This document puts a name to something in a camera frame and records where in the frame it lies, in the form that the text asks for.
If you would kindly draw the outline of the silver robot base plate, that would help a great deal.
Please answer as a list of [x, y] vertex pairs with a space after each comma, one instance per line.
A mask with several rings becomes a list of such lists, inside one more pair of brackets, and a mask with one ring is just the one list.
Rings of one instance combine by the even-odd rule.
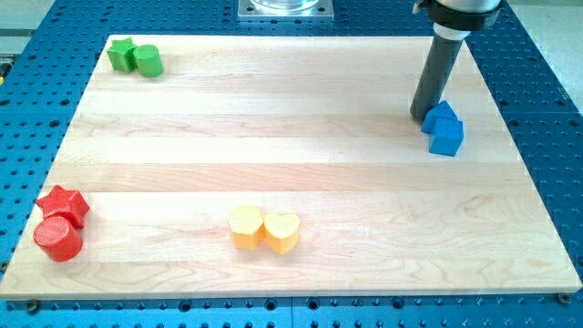
[[239, 0], [237, 13], [250, 21], [334, 17], [333, 0]]

